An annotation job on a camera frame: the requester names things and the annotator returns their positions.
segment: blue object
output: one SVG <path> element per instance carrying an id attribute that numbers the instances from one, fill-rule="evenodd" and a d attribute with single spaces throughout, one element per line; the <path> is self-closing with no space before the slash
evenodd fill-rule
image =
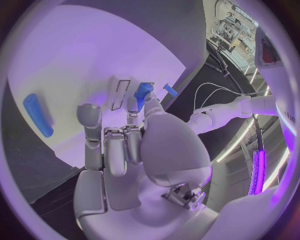
<path id="1" fill-rule="evenodd" d="M 151 91 L 154 90 L 154 87 L 152 84 L 150 83 L 141 83 L 136 91 L 136 93 L 134 94 L 134 97 L 137 100 L 137 112 L 139 113 L 145 103 L 145 97 L 148 93 L 150 93 Z"/>
<path id="2" fill-rule="evenodd" d="M 178 95 L 178 93 L 177 93 L 173 88 L 171 88 L 171 87 L 169 86 L 169 84 L 166 84 L 163 88 L 166 89 L 167 92 L 168 92 L 169 94 L 171 94 L 173 98 L 175 98 L 175 97 Z"/>
<path id="3" fill-rule="evenodd" d="M 34 93 L 28 95 L 24 101 L 23 105 L 29 114 L 31 120 L 34 122 L 38 130 L 46 137 L 49 138 L 53 134 L 53 128 L 48 124 L 46 118 L 43 114 L 42 108 L 39 104 L 37 95 Z"/>

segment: white panel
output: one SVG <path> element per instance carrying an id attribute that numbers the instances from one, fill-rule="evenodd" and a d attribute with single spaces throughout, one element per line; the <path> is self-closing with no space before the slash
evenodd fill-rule
<path id="1" fill-rule="evenodd" d="M 24 41 L 8 81 L 22 116 L 56 156 L 71 166 L 84 166 L 85 135 L 76 117 L 82 102 L 99 104 L 103 127 L 122 127 L 126 110 L 111 110 L 116 83 L 131 80 L 126 100 L 141 82 L 154 83 L 163 99 L 185 66 L 160 42 L 132 23 L 99 9 L 56 7 Z M 54 129 L 45 138 L 29 118 L 23 100 L 36 93 Z"/>

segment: purple led strip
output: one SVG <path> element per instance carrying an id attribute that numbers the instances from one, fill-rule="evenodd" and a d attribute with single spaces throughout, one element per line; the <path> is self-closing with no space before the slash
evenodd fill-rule
<path id="1" fill-rule="evenodd" d="M 248 195 L 257 195 L 263 191 L 266 171 L 266 151 L 254 152 L 252 163 L 252 176 Z"/>

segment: blue cylinder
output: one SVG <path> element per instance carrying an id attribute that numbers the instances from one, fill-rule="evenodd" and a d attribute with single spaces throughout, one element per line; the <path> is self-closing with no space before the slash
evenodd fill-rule
<path id="1" fill-rule="evenodd" d="M 53 134 L 53 128 L 47 122 L 41 105 L 39 103 L 37 95 L 34 93 L 28 95 L 24 101 L 23 105 L 30 116 L 31 120 L 34 122 L 38 130 L 46 137 L 49 138 Z"/>
<path id="2" fill-rule="evenodd" d="M 170 87 L 169 84 L 166 84 L 163 88 L 167 90 L 167 92 L 171 94 L 173 98 L 178 95 L 178 93 L 172 87 Z"/>

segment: robotic arm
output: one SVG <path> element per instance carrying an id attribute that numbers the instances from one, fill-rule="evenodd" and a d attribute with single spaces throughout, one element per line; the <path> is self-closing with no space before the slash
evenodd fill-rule
<path id="1" fill-rule="evenodd" d="M 272 95 L 238 96 L 227 104 L 214 104 L 196 109 L 187 124 L 198 135 L 225 126 L 234 118 L 249 118 L 252 114 L 277 116 L 276 103 Z"/>

